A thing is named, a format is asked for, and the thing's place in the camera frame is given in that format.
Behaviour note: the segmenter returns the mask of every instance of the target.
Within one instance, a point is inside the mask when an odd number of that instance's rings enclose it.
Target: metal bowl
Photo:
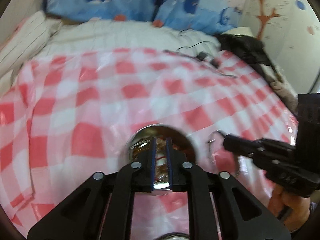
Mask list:
[[[192,145],[192,142],[187,135],[182,131],[179,131],[169,125],[166,124],[153,124],[146,126],[139,131],[137,131],[131,139],[127,142],[125,150],[128,153],[129,162],[132,162],[132,152],[130,149],[133,145],[138,143],[143,139],[147,139],[150,137],[171,137],[172,143],[179,147],[179,150],[183,151],[186,154],[188,162],[195,163],[196,162],[196,151]]]

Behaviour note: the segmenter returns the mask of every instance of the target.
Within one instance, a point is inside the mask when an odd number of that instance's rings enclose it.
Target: white wall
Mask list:
[[[262,33],[270,58],[284,70],[298,93],[307,93],[320,69],[320,22],[307,0],[265,0],[264,14],[270,19]],[[247,0],[240,26],[258,35],[261,21],[259,0]]]

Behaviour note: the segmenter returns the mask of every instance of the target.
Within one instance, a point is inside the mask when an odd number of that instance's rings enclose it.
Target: checkered tablecloth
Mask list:
[[[0,100],[0,202],[28,230],[95,171],[116,172],[138,129],[165,123],[187,133],[197,161],[212,171],[206,141],[217,129],[289,142],[296,120],[265,81],[229,52],[220,72],[153,49],[115,49],[31,60]],[[234,172],[215,145],[218,170]],[[261,200],[271,184],[245,159],[242,182]],[[187,196],[137,195],[132,239],[188,232]]]

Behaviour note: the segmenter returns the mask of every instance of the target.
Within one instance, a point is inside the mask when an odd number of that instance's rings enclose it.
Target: bed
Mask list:
[[[232,53],[220,51],[211,35],[156,28],[151,22],[92,20],[79,25],[47,17],[42,11],[31,10],[28,16],[5,44],[5,67],[0,69],[4,95],[0,133],[14,133],[3,136],[0,144],[0,200],[10,223],[20,232],[11,232],[16,239],[27,237],[39,219],[92,173],[118,171],[127,160],[125,143],[146,125],[165,123],[187,133],[198,152],[197,163],[207,171],[236,171],[233,157],[221,149],[219,140],[214,151],[207,153],[206,141],[217,129],[248,139],[268,137],[294,143],[297,122],[293,114],[252,68]],[[229,33],[252,35],[248,28]],[[203,43],[190,48],[199,42]],[[188,57],[177,55],[177,50]],[[216,58],[219,70],[190,58],[201,51]],[[82,72],[84,66],[89,70]],[[68,83],[77,71],[80,79]],[[69,85],[76,87],[68,90]],[[79,128],[71,121],[78,106],[85,108],[77,124],[90,126]],[[12,116],[12,109],[19,111]],[[121,109],[126,115],[119,114]],[[101,113],[108,113],[112,120],[99,119]],[[86,141],[91,146],[85,152],[78,143],[85,141],[83,130],[96,135]],[[67,143],[68,134],[75,134],[75,141]],[[55,139],[49,146],[43,137]],[[15,149],[17,138],[22,143]],[[102,138],[109,139],[102,143]],[[72,144],[77,150],[65,156]],[[268,203],[272,184],[245,158],[239,159],[238,179]],[[185,194],[151,196],[156,204],[148,197],[136,199],[133,239],[153,239],[172,231],[188,233],[188,221],[181,220],[188,212]],[[142,203],[148,204],[147,212]]]

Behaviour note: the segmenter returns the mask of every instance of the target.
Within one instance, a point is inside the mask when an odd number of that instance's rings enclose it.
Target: blue dot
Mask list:
[[[300,0],[296,1],[296,5],[300,10],[305,10],[306,9],[304,3],[302,1],[300,1]]]

